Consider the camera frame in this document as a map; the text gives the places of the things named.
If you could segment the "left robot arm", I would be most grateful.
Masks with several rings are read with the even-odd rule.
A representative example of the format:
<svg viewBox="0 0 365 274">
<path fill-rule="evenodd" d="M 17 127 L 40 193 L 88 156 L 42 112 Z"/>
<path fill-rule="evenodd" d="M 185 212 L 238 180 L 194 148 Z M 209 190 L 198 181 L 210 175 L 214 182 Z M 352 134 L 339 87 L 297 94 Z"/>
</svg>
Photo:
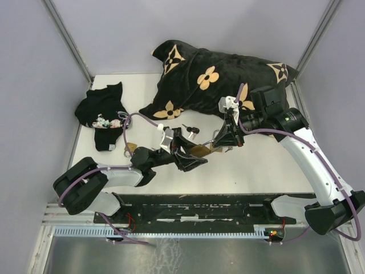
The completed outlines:
<svg viewBox="0 0 365 274">
<path fill-rule="evenodd" d="M 59 206 L 69 215 L 92 211 L 119 223 L 125 219 L 126 208 L 117 194 L 105 189 L 145 186 L 156 176 L 155 167 L 175 164 L 180 171 L 188 172 L 206 164 L 207 159 L 190 153 L 193 147 L 194 143 L 177 135 L 168 146 L 157 150 L 136 148 L 126 166 L 108 166 L 85 157 L 54 181 Z"/>
</svg>

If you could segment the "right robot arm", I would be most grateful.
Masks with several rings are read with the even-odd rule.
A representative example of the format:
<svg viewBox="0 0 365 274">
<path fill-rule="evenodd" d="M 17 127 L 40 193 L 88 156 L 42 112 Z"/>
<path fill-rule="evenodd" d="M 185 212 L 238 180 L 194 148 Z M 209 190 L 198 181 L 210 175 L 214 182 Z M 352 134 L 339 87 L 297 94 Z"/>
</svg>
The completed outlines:
<svg viewBox="0 0 365 274">
<path fill-rule="evenodd" d="M 330 164 L 318 146 L 302 113 L 296 108 L 285 109 L 276 88 L 265 86 L 250 93 L 254 111 L 241 117 L 238 96 L 223 96 L 218 109 L 224 123 L 213 140 L 214 147 L 244 144 L 244 137 L 253 134 L 273 135 L 291 155 L 310 183 L 315 198 L 295 198 L 281 195 L 262 208 L 262 218 L 275 223 L 281 217 L 304 221 L 320 235 L 348 221 L 355 222 L 356 236 L 344 234 L 352 241 L 362 236 L 359 212 L 364 208 L 364 191 L 354 191 Z"/>
</svg>

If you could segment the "black-headed keys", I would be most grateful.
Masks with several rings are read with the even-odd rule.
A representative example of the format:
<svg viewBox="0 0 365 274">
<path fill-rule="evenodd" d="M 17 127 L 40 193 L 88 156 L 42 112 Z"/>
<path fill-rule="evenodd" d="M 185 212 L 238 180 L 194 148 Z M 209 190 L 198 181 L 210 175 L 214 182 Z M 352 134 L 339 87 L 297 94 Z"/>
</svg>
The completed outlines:
<svg viewBox="0 0 365 274">
<path fill-rule="evenodd" d="M 184 124 L 182 124 L 182 125 L 185 127 L 186 131 L 189 133 L 189 136 L 188 136 L 189 139 L 194 140 L 196 135 L 200 133 L 200 129 L 197 127 L 190 127 L 190 126 L 186 126 Z"/>
</svg>

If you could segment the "medium brass padlock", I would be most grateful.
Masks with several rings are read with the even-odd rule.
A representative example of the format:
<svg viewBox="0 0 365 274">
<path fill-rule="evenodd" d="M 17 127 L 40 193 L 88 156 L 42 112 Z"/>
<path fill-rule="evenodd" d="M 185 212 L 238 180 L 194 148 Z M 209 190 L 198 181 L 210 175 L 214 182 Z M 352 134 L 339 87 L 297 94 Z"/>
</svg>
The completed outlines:
<svg viewBox="0 0 365 274">
<path fill-rule="evenodd" d="M 135 149 L 137 149 L 137 144 L 129 143 L 129 142 L 126 143 L 125 148 L 124 148 L 124 153 L 123 153 L 124 157 L 130 158 L 133 155 Z"/>
</svg>

